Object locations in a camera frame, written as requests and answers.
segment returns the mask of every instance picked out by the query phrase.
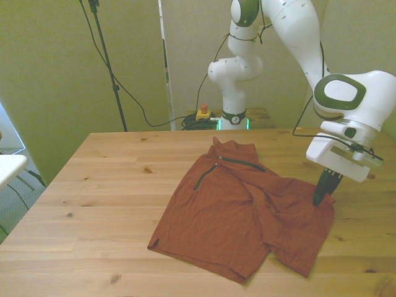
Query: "wooden table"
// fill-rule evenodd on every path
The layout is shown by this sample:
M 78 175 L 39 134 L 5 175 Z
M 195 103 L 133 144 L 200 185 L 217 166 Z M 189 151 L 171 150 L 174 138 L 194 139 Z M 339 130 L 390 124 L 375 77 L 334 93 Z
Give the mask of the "wooden table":
M 317 130 L 303 129 L 302 133 Z M 363 183 L 345 178 L 336 220 L 308 279 L 270 254 L 245 285 L 147 243 L 212 137 L 255 143 L 261 163 L 316 183 L 310 139 L 288 129 L 91 134 L 0 246 L 0 296 L 382 296 L 396 294 L 396 144 Z

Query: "orange shirt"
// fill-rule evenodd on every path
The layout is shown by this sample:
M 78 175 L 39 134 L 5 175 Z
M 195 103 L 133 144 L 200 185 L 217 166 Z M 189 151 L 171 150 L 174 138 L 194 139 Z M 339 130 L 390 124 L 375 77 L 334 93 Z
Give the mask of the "orange shirt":
M 334 199 L 312 204 L 316 187 L 282 178 L 254 144 L 213 138 L 176 188 L 148 248 L 238 283 L 270 251 L 308 277 L 334 220 Z

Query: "robotic arm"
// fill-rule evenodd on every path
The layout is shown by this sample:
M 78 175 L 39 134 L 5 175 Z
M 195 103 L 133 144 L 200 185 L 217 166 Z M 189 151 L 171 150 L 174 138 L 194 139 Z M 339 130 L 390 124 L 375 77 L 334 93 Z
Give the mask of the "robotic arm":
M 236 57 L 213 62 L 208 70 L 210 80 L 222 90 L 223 129 L 246 127 L 246 96 L 235 83 L 259 77 L 262 70 L 254 54 L 260 1 L 264 15 L 304 71 L 314 93 L 315 112 L 326 120 L 321 125 L 325 133 L 313 139 L 307 158 L 328 168 L 327 175 L 336 172 L 339 180 L 345 175 L 364 181 L 369 170 L 382 163 L 371 146 L 396 105 L 396 77 L 383 71 L 330 74 L 310 0 L 233 0 L 228 47 Z

